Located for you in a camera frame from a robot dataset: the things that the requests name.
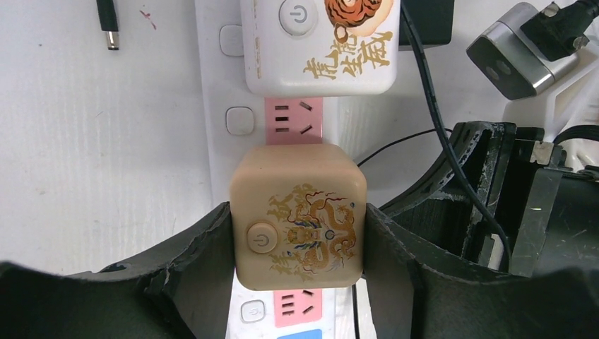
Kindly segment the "long white power strip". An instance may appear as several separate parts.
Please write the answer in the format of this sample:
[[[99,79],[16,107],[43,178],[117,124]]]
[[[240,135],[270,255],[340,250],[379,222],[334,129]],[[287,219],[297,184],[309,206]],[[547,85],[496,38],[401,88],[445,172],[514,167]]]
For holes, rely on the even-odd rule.
[[[253,94],[244,70],[238,1],[195,3],[212,201],[229,198],[240,160],[264,144],[338,143],[338,99],[272,99]],[[228,338],[373,338],[354,287],[301,295],[299,316],[279,312],[282,292],[255,292],[232,284]]]

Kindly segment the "tan cube adapter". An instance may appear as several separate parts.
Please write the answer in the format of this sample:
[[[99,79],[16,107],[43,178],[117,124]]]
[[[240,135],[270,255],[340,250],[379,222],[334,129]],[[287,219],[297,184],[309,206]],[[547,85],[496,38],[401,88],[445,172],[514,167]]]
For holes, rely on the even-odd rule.
[[[230,183],[238,280],[256,291],[356,283],[366,204],[365,176],[337,145],[250,150]]]

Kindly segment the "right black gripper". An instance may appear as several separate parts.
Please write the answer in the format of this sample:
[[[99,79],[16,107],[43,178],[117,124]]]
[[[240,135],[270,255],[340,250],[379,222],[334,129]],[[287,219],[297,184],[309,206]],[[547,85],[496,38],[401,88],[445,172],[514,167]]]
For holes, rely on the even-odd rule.
[[[478,198],[507,228],[510,274],[463,259],[480,259],[493,230],[444,154],[381,210],[367,206],[364,274],[379,338],[598,337],[598,166],[575,171],[562,146],[597,141],[598,127],[548,142],[543,129],[516,130],[471,121],[450,136]]]

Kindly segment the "white cartoon cube adapter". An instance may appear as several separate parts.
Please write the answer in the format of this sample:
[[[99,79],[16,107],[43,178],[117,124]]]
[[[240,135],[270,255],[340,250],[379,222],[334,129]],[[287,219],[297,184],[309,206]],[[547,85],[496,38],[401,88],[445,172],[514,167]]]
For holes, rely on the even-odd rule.
[[[378,95],[395,82],[401,1],[241,1],[244,70],[262,97]]]

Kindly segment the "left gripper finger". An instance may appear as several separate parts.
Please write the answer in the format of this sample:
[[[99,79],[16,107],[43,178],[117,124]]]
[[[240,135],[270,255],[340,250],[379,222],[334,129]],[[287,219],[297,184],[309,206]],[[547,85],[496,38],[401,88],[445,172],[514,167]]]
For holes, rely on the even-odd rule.
[[[230,206],[101,271],[1,264],[2,338],[224,338],[235,269]]]

